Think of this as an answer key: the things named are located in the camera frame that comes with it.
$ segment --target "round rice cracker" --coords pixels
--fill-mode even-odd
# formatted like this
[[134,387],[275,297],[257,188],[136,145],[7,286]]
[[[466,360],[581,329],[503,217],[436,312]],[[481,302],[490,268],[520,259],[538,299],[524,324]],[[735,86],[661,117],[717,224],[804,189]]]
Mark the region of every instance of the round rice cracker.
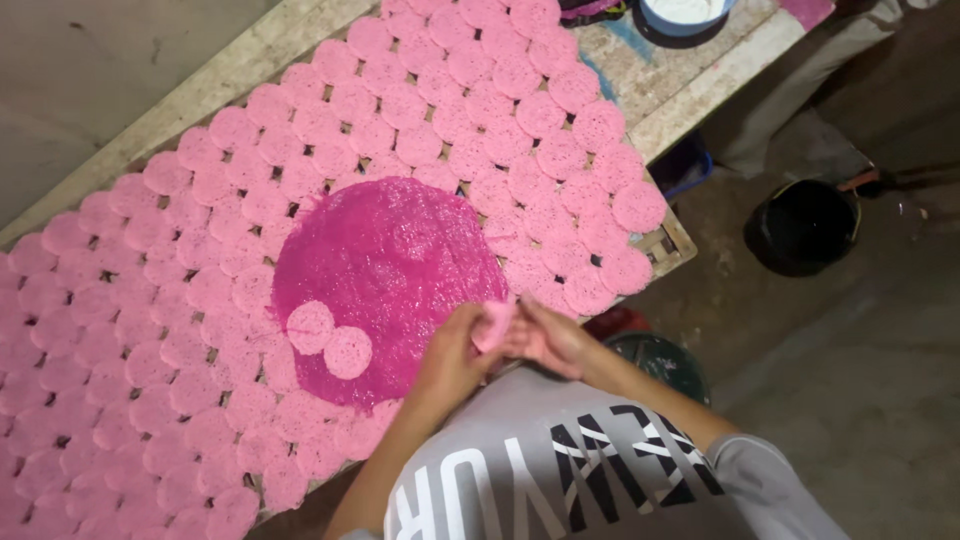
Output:
[[414,178],[425,185],[436,187],[447,193],[455,193],[460,186],[460,179],[453,174],[445,161],[434,160],[426,165],[417,167]]
[[643,159],[633,146],[618,142],[601,148],[593,157],[593,175],[609,193],[643,180]]
[[663,222],[667,204],[660,190],[649,182],[633,182],[613,196],[613,217],[628,231],[649,233]]
[[512,99],[523,99],[543,82],[543,76],[527,60],[526,55],[501,58],[493,67],[493,84]]
[[487,124],[483,146],[494,163],[512,167],[514,159],[530,153],[534,139],[520,128],[515,118],[507,115]]
[[577,63],[578,52],[577,38],[565,28],[552,26],[533,35],[527,54],[540,73],[556,77]]
[[582,214],[577,236],[591,253],[599,257],[618,251],[630,240],[630,233],[616,223],[609,207]]
[[507,187],[522,205],[530,205],[542,193],[555,191],[557,181],[543,173],[533,156],[517,156],[510,163]]
[[350,23],[347,30],[347,46],[350,52],[363,61],[377,53],[390,50],[393,44],[394,37],[390,35],[387,23],[383,19],[360,17]]
[[593,265],[582,266],[566,278],[564,297],[573,310],[586,316],[603,313],[616,300],[616,294],[603,285],[600,269]]
[[444,49],[473,39],[475,30],[460,15],[460,7],[453,4],[446,4],[434,11],[427,27],[430,37]]
[[537,163],[543,172],[557,180],[565,180],[587,165],[587,151],[567,130],[547,134],[537,147]]
[[372,354],[372,343],[363,329],[339,327],[326,344],[324,363],[334,377],[351,380],[367,369]]
[[471,87],[490,75],[494,60],[484,52],[479,41],[468,39],[450,49],[446,64],[454,81]]
[[478,212],[487,216],[506,213],[516,206],[507,189],[507,173],[495,168],[470,184],[467,200]]
[[597,182],[593,171],[577,171],[561,186],[560,201],[573,215],[583,215],[608,206],[610,194]]
[[514,0],[510,22],[522,36],[533,37],[540,30],[560,23],[560,4],[553,0]]
[[623,296],[643,290],[653,274],[650,259],[630,245],[608,253],[600,261],[600,280],[610,291]]
[[600,79],[587,65],[577,62],[566,71],[551,77],[547,83],[547,91],[567,112],[577,114],[585,105],[596,101],[600,92]]
[[619,142],[626,134],[627,120],[623,112],[605,99],[586,104],[573,121],[573,136],[588,152]]
[[443,140],[426,121],[396,134],[396,156],[411,167],[435,162],[443,148]]

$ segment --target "dark floor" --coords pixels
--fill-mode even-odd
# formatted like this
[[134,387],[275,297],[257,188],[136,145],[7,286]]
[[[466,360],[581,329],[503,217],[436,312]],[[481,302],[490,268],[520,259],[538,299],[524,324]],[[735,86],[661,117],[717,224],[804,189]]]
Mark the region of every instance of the dark floor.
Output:
[[[857,245],[843,260],[812,278],[784,278],[766,270],[747,250],[742,228],[754,208],[792,178],[790,170],[798,168],[791,163],[803,163],[804,154],[811,153],[803,136],[785,133],[771,155],[786,165],[768,166],[778,174],[744,181],[719,171],[672,202],[699,254],[625,301],[654,331],[697,356],[711,384],[731,378],[817,319],[877,268],[909,257],[920,227],[917,209],[895,195],[863,201]],[[358,470],[328,482],[300,509],[251,531],[248,540],[319,539]]]

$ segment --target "person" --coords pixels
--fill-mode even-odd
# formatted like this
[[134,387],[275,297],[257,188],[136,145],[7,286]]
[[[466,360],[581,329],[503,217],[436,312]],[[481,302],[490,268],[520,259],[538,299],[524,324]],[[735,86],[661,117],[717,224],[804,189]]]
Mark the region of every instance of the person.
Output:
[[[569,318],[526,297],[520,314],[482,355],[480,306],[437,329],[324,540],[847,538],[770,443]],[[542,364],[582,380],[515,361],[476,391],[530,325],[553,356]]]

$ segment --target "magenta rice cracker disc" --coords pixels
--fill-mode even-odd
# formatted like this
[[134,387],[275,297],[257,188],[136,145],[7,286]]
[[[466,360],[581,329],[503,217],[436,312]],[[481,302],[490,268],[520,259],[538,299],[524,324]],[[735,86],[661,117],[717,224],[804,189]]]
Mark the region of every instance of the magenta rice cracker disc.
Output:
[[[352,283],[335,285],[343,276]],[[274,277],[274,308],[288,336],[295,309],[322,302],[337,326],[370,338],[370,365],[352,380],[331,374],[324,353],[294,353],[305,390],[366,409],[406,394],[427,340],[456,306],[507,293],[467,201],[398,178],[321,201],[287,237]]]

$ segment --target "gray t-shirt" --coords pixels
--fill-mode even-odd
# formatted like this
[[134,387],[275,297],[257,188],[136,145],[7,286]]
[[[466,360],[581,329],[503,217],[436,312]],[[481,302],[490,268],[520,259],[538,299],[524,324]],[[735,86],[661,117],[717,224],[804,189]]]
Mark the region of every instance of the gray t-shirt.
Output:
[[704,457],[637,402],[526,367],[410,458],[384,531],[388,540],[847,538],[769,443],[726,436]]

